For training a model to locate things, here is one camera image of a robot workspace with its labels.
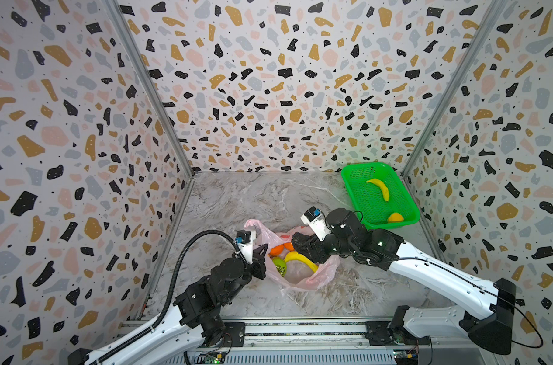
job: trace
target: gray marble surface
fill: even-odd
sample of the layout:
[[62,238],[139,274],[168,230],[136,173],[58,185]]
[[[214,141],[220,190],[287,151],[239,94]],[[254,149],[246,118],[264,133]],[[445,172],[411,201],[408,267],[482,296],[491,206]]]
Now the gray marble surface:
[[[302,225],[300,216],[311,206],[326,214],[344,207],[353,209],[338,173],[198,173],[163,273],[144,312],[150,318],[163,308],[171,273],[179,253],[196,233],[217,229],[230,235],[248,219],[258,219],[273,232]],[[432,255],[420,224],[392,231]],[[208,275],[232,253],[222,238],[208,235],[189,250],[178,276],[175,295]],[[382,269],[341,260],[334,280],[318,291],[284,292],[270,279],[252,279],[222,309],[223,316],[392,316],[397,305],[440,307],[448,302],[406,277]]]

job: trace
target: green plastic basket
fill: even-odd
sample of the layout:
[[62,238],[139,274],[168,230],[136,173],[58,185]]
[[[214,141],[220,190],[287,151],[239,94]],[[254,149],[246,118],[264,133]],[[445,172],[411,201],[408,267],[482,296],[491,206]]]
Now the green plastic basket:
[[[347,165],[341,170],[347,193],[355,210],[363,213],[364,225],[374,230],[376,228],[395,228],[414,224],[420,220],[420,211],[408,194],[397,173],[389,165],[382,162]],[[380,179],[388,187],[389,201],[382,197],[382,191],[370,179]],[[388,223],[392,213],[400,213],[404,221]]]

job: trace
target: patterned wall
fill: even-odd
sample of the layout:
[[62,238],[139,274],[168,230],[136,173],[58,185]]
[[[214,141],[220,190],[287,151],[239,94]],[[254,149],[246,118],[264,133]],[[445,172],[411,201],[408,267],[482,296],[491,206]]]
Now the patterned wall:
[[152,110],[100,2],[0,1],[0,364],[141,310],[184,183]]
[[545,345],[507,362],[553,364],[553,1],[509,1],[408,180],[448,262],[517,285]]
[[194,170],[403,167],[485,0],[120,0]]

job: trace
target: yellow banana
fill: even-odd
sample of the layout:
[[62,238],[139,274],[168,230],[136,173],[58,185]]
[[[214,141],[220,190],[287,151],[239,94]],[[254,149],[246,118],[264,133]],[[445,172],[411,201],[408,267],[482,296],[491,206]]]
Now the yellow banana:
[[316,270],[319,268],[319,266],[316,266],[311,260],[307,259],[304,255],[301,255],[299,252],[296,251],[291,251],[286,254],[285,262],[289,261],[301,261],[302,263],[310,267],[313,272],[316,272]]
[[372,183],[375,186],[379,187],[380,190],[382,191],[382,196],[383,196],[384,200],[389,201],[389,190],[388,190],[388,188],[386,187],[386,185],[384,184],[384,182],[382,180],[380,180],[380,179],[371,179],[371,180],[366,181],[366,183]]

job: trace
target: metal frame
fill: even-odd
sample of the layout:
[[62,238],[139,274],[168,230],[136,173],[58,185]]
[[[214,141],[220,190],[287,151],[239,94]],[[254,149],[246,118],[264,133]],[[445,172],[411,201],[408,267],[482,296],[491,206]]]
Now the metal frame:
[[187,200],[191,195],[191,190],[193,189],[194,183],[195,183],[195,179],[189,180],[187,186],[183,190],[185,195],[183,196],[183,198],[179,202],[179,206],[177,207],[177,211],[175,213],[175,221],[173,222],[173,226],[171,226],[171,230],[169,231],[169,235],[167,236],[165,245],[163,247],[163,253],[161,254],[160,259],[158,260],[159,262],[155,268],[155,271],[153,272],[154,280],[149,284],[147,297],[144,300],[143,308],[141,310],[139,318],[142,317],[143,315],[145,305],[149,301],[151,297],[151,293],[154,292],[155,289],[157,288],[157,284],[159,283],[159,279],[161,278],[161,273],[163,272],[163,267],[165,266],[165,262],[167,261],[167,257],[169,256],[169,252],[171,250],[171,246],[173,245],[173,241],[175,240],[175,236],[177,235],[177,230],[179,229],[179,223],[181,222],[181,218],[183,218],[183,213],[185,212],[185,207],[187,206]]
[[185,156],[183,148],[181,147],[181,143],[179,142],[173,127],[171,126],[169,117],[167,116],[165,108],[163,108],[163,103],[159,98],[159,94],[157,93],[155,87],[153,86],[153,83],[151,82],[149,72],[142,62],[139,49],[134,42],[132,35],[130,34],[130,30],[126,26],[126,22],[122,15],[122,12],[120,11],[118,1],[102,0],[102,3],[104,4],[105,11],[108,14],[108,17],[112,21],[112,26],[114,27],[115,32],[119,37],[120,43],[126,49],[126,52],[130,58],[130,62],[133,65],[134,70],[136,71],[136,76],[139,78],[139,82],[144,87],[147,97],[151,100],[151,103],[153,104],[155,115],[163,126],[163,130],[164,133],[167,135],[169,144],[175,151],[178,159],[176,163],[181,166],[181,171],[179,173],[182,174],[183,179],[187,181],[187,186],[183,190],[181,190],[180,184],[177,184],[177,193],[183,194],[183,197],[179,201],[177,211],[175,212],[175,220],[171,225],[169,234],[165,238],[163,253],[161,254],[161,257],[158,260],[155,270],[153,271],[153,274],[151,276],[154,280],[152,280],[149,284],[149,287],[147,289],[147,296],[145,297],[141,312],[137,315],[138,318],[141,318],[147,301],[150,298],[150,294],[157,287],[157,283],[159,281],[159,278],[161,277],[161,272],[163,271],[165,261],[167,260],[171,245],[173,243],[173,240],[175,239],[177,229],[179,228],[179,222],[181,221],[181,218],[183,217],[183,213],[185,211],[185,207],[187,206],[187,200],[191,195],[194,177],[193,169],[191,168],[191,165],[189,164],[189,161]]
[[[410,196],[414,199],[415,197],[414,187],[408,183],[407,177],[406,179],[403,179],[403,182],[404,182],[404,186],[406,186],[406,189],[410,193]],[[432,233],[432,230],[430,229],[430,223],[428,222],[428,220],[424,216],[421,216],[418,223],[420,223],[420,226],[422,227],[422,232],[424,233],[424,236],[426,237],[426,241],[428,242],[430,249],[432,250],[432,255],[435,258],[441,260],[442,262],[446,262],[444,259],[443,250],[441,250],[437,240],[434,238],[434,235]]]
[[414,146],[412,154],[408,158],[408,161],[406,162],[406,165],[402,170],[403,176],[407,176],[408,174],[410,174],[410,171],[416,164],[416,160],[418,159],[422,151],[424,151],[426,142],[428,142],[428,140],[432,136],[432,133],[436,126],[439,125],[439,122],[441,121],[445,110],[447,110],[448,105],[455,96],[463,79],[467,76],[467,73],[469,72],[469,70],[471,69],[471,65],[473,64],[473,61],[475,61],[477,54],[479,53],[481,48],[483,48],[485,40],[491,33],[491,30],[493,30],[493,28],[495,27],[495,23],[498,21],[499,16],[503,12],[506,4],[508,4],[506,0],[492,0],[491,4],[489,4],[489,6],[487,7],[483,19],[481,19],[479,30],[477,30],[477,32],[473,36],[473,40],[471,40],[469,49],[467,50],[462,58],[461,63],[455,70],[453,77],[448,83],[441,100],[439,101],[436,108],[434,108],[434,112],[432,113],[429,122],[426,124],[426,127],[422,131],[422,135],[418,139],[418,142],[416,143],[416,146]]
[[118,1],[102,0],[102,3],[106,8],[108,17],[110,18],[110,20],[112,20],[112,26],[114,27],[119,37],[120,43],[126,49],[126,52],[129,55],[130,62],[132,63],[134,70],[136,71],[136,75],[139,78],[140,83],[144,87],[145,93],[153,103],[153,109],[155,111],[157,118],[159,119],[159,121],[161,121],[163,130],[169,137],[171,136],[174,137],[174,138],[169,138],[169,143],[173,148],[173,150],[175,151],[177,158],[179,159],[180,165],[183,168],[183,172],[185,174],[186,179],[193,179],[193,169],[191,168],[191,165],[189,164],[189,161],[187,160],[187,157],[183,152],[181,143],[179,142],[177,135],[173,130],[173,127],[171,126],[171,123],[169,121],[169,116],[167,115],[167,112],[163,107],[163,102],[159,98],[159,94],[155,90],[155,87],[151,82],[149,71],[147,70],[146,66],[142,61],[139,48],[134,42],[133,37],[130,35],[130,30],[126,26],[126,22],[122,15],[122,12],[120,11],[120,6],[118,4]]
[[[244,322],[243,347],[233,347],[226,357],[226,364],[232,363],[331,363],[331,364],[387,364],[372,356],[392,354],[395,350],[410,350],[414,346],[386,345],[370,346],[366,339],[366,322],[391,321],[389,317],[223,317],[225,323]],[[147,321],[124,321],[119,329],[119,337],[135,331]],[[467,349],[477,351],[485,365],[504,365],[503,357],[479,349],[465,338],[432,338],[434,356],[441,351],[459,351]],[[189,359],[206,353],[208,347],[198,347],[188,351]],[[287,360],[279,356],[289,356]],[[420,346],[420,363],[430,359],[430,346]],[[183,357],[177,355],[165,364],[183,364]]]

